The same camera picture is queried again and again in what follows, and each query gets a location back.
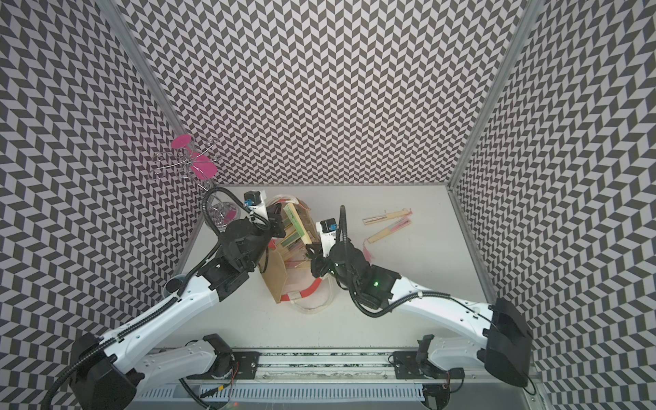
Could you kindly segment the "burlap red tote bag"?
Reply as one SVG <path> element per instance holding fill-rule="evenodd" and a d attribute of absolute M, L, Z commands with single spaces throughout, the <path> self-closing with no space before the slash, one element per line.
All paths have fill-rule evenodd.
<path fill-rule="evenodd" d="M 311 216 L 311 208 L 295 196 L 278 195 L 268 200 L 268 211 L 280 212 L 285 225 L 286 237 L 297 232 L 288 220 L 283 207 L 287 203 L 300 203 Z M 319 314 L 328 309 L 336 294 L 336 284 L 331 278 L 314 278 L 310 272 L 310 260 L 303 252 L 288 254 L 283 258 L 278 252 L 276 242 L 270 242 L 268 252 L 261 258 L 261 271 L 266 288 L 276 304 L 286 304 L 302 314 Z M 316 241 L 320 244 L 316 230 Z"/>

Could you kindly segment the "pink tassel folding fan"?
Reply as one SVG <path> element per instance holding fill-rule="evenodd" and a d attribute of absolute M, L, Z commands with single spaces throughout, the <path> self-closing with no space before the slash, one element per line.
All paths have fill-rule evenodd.
<path fill-rule="evenodd" d="M 367 217 L 362 220 L 363 224 L 366 226 L 374 225 L 388 220 L 395 220 L 398 218 L 405 218 L 411 215 L 413 211 L 410 208 L 404 208 L 402 210 L 385 213 L 382 215 L 376 215 L 372 217 Z"/>

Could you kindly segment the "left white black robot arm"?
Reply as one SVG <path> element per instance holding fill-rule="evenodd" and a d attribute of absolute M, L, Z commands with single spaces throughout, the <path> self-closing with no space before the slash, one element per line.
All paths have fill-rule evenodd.
<path fill-rule="evenodd" d="M 225 301 L 243 285 L 270 241 L 284 234 L 280 213 L 269 209 L 231 222 L 205 259 L 184 276 L 179 288 L 137 318 L 100 337 L 85 334 L 73 343 L 70 364 L 48 389 L 49 409 L 68 384 L 84 409 L 125 409 L 145 391 L 175 379 L 229 372 L 231 347 L 209 334 L 187 347 L 153 353 L 161 341 L 199 314 Z"/>

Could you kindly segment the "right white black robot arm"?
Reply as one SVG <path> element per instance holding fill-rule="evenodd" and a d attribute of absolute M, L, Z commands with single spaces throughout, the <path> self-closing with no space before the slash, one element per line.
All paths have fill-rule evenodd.
<path fill-rule="evenodd" d="M 319 244 L 309 244 L 306 253 L 311 273 L 317 278 L 333 276 L 365 316 L 378 319 L 397 310 L 418 314 L 471 342 L 475 351 L 466 356 L 481 362 L 491 376 L 520 388 L 532 384 L 533 334 L 524 314 L 509 300 L 471 302 L 430 290 L 372 265 L 348 239 L 327 252 Z"/>

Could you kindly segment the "green folding fan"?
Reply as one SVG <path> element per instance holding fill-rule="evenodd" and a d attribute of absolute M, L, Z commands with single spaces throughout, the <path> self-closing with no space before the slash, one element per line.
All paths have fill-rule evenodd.
<path fill-rule="evenodd" d="M 316 241 L 315 225 L 309 211 L 300 203 L 287 203 L 283 210 L 304 244 Z"/>

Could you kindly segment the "pink blue folding fan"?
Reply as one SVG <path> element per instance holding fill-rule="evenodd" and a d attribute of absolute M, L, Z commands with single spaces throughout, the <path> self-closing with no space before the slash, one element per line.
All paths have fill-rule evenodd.
<path fill-rule="evenodd" d="M 302 238 L 298 233 L 294 232 L 276 242 L 276 247 L 281 256 L 286 258 L 288 254 L 303 252 L 305 249 L 305 243 L 302 241 Z"/>

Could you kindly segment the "blue roll of tape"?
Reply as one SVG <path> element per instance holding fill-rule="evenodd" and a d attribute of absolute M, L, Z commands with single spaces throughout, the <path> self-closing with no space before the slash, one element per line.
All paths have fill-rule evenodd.
<path fill-rule="evenodd" d="M 179 274 L 171 277 L 162 288 L 162 297 L 167 298 L 171 295 L 182 297 L 189 285 L 189 282 L 190 278 L 186 274 Z"/>

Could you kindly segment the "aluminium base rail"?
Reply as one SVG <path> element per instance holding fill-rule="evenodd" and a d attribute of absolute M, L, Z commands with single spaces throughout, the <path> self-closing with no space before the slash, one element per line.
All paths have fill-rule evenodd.
<path fill-rule="evenodd" d="M 518 368 L 500 357 L 478 351 L 473 364 L 465 357 L 447 356 L 439 364 L 437 353 L 418 350 L 234 350 L 218 353 L 217 363 L 205 372 L 194 368 L 193 379 L 227 379 L 229 372 L 246 380 L 455 380 L 487 372 L 492 379 L 516 387 L 531 383 L 531 366 Z"/>

